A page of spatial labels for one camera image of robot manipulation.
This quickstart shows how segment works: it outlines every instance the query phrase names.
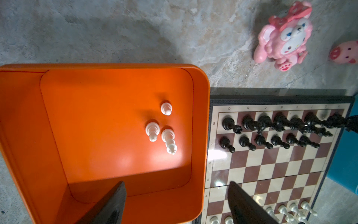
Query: stone floor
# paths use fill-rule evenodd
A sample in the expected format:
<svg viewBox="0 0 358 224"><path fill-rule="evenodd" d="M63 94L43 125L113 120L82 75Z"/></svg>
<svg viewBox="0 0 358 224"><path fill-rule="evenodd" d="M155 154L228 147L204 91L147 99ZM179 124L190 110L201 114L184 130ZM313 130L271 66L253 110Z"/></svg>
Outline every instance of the stone floor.
<svg viewBox="0 0 358 224"><path fill-rule="evenodd" d="M252 59L257 35L293 0L2 0L0 65L7 63L190 63L212 94L353 95L358 65L328 54L358 37L357 0L312 0L309 55L282 73ZM314 223L355 224L358 196L326 180ZM31 223L0 157L0 223Z"/></svg>

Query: black chessboard frame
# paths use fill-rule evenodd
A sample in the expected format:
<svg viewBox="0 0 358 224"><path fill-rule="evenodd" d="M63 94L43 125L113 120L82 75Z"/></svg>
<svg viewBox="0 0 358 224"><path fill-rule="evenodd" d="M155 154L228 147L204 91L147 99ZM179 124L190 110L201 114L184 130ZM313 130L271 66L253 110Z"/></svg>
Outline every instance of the black chessboard frame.
<svg viewBox="0 0 358 224"><path fill-rule="evenodd" d="M350 115L350 112L353 107L353 103L355 98L353 96L220 96L220 95L212 95L210 96L210 105L209 105L209 129L208 129L208 147L209 147L209 136L211 130L211 118L213 106L223 106L223 105L272 105L272 104L350 104L349 109L347 111L346 117ZM340 138L343 133L343 128L341 129L336 144L334 146L332 155L329 159L326 172L323 175L323 179L325 179L327 172L329 170L330 164L334 157L335 151L338 147ZM317 196L321 190L322 184L321 182L316 196L313 199L312 207L316 202ZM193 224L201 224L201 214L193 221Z"/></svg>

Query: orange plastic container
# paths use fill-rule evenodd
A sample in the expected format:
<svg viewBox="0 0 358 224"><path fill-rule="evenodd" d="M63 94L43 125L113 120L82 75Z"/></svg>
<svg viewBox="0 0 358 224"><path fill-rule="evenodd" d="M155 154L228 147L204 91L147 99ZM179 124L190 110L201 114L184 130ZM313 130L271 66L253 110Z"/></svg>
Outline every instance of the orange plastic container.
<svg viewBox="0 0 358 224"><path fill-rule="evenodd" d="M120 181L124 224L201 213L210 87L196 66L4 65L0 85L0 149L34 223L88 223ZM175 155L149 141L152 121L174 130Z"/></svg>

